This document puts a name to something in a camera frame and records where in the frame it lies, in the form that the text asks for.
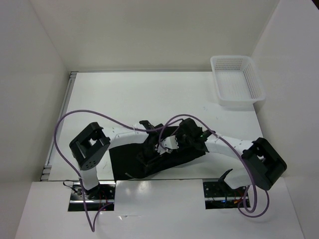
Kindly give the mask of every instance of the small white object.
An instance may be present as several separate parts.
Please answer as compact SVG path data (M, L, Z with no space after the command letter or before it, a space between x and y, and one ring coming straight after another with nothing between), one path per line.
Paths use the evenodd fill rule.
M250 57L213 56L210 63L220 105L251 105L265 99L257 68Z
M178 149L178 143L177 143L177 140L176 140L176 137L173 135L173 136L170 136L170 137L167 137L165 138L164 140L162 140L162 145L164 146L164 148L162 148L160 145L156 145L157 147L157 152L159 154L163 154L165 152L168 152L168 153L171 153L171 151L173 149Z
M85 170L85 171L80 170L80 174L81 174L83 186L86 190L90 190L99 185L96 167L91 168L89 170Z

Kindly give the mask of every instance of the white enclosure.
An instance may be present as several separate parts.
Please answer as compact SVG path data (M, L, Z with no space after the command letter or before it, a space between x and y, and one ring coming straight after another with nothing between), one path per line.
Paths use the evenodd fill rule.
M4 0L0 20L1 239L157 238L159 225L165 238L318 238L319 11L311 0ZM252 57L266 100L241 109L218 105L209 84L214 55ZM109 72L118 70L134 72ZM70 78L72 71L83 73ZM119 92L129 97L116 99ZM98 104L108 97L116 100L109 111ZM270 190L269 212L256 220L203 210L198 178L242 167L216 166L227 158L216 156L215 167L207 157L163 171L154 178L160 181L143 181L145 191L120 182L115 211L102 213L92 234L83 212L67 212L70 190L60 181L76 176L54 150L49 181L58 182L39 182L58 117L79 108L132 124L193 113L229 136L263 135L288 170ZM64 152L90 120L64 122ZM107 173L101 167L99 176L112 179L110 165ZM126 189L136 192L128 202Z

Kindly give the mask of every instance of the black fabric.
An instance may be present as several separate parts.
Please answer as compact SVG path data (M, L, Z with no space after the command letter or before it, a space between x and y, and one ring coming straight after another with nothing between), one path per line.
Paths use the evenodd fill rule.
M168 127L162 137L170 136L175 129L176 127ZM153 150L156 140L158 137L154 138L150 135L143 144L132 143L110 149L114 180L142 179L162 170L188 163L205 154L204 151L188 147L159 155Z

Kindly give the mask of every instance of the white basket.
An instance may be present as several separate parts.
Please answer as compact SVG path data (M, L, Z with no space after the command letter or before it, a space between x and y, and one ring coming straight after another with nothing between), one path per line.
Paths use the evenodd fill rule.
M250 57L213 56L210 63L220 105L250 105L265 99L257 68Z

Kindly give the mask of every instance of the white table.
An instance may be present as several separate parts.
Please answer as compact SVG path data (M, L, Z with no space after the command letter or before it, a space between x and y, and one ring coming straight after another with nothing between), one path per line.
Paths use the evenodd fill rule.
M224 135L251 140L262 135L253 106L223 108L216 104L214 96L210 72L79 73L67 111L90 109L127 124L140 120L164 123L173 115L188 113ZM92 121L103 127L114 126L89 114L71 116L63 124L58 143L74 164L68 144ZM49 180L77 179L55 151L50 162ZM205 209L200 178L219 177L236 167L242 167L239 161L208 154L151 177L189 180L118 181L115 210L99 215L95 233L90 232L84 212L67 212L69 188L61 182L36 182L26 201L16 239L302 239L282 178L270 190L270 207L261 218L246 218L237 209ZM108 154L98 165L98 176L113 179ZM266 197L261 190L258 192L257 212L261 212Z
M268 212L257 219L237 209L206 210L199 179L118 181L115 210L99 215L95 233L84 212L67 211L70 193L61 182L33 183L15 239L304 238L282 178L269 192ZM261 212L266 197L258 193Z
M78 73L67 111L89 109L126 124L149 120L165 123L176 114L199 117L217 132L241 139L262 136L253 106L224 108L217 104L211 72L104 72ZM76 163L70 141L89 123L116 126L99 116L80 113L65 119L58 144L67 158ZM53 150L50 181L77 179L77 175ZM151 176L152 179L217 178L230 168L242 167L239 161L219 154L206 154L190 163ZM109 154L97 166L100 180L113 180Z

